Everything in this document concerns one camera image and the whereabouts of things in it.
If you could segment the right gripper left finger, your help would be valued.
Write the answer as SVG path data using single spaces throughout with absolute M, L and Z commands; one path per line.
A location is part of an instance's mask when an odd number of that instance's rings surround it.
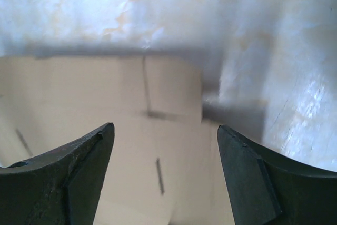
M 113 123 L 1 169 L 1 224 L 93 224 Z

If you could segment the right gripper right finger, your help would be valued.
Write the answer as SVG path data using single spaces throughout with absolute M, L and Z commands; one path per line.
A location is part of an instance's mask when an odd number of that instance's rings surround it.
M 336 224 L 336 172 L 290 159 L 226 125 L 217 141 L 235 224 Z

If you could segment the brown cardboard box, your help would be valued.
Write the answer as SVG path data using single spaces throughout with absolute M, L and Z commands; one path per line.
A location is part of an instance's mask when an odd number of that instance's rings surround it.
M 217 146 L 201 118 L 200 73 L 179 62 L 161 77 L 164 111 L 149 116 L 142 58 L 1 59 L 1 166 L 112 122 L 115 142 L 95 224 L 233 224 Z

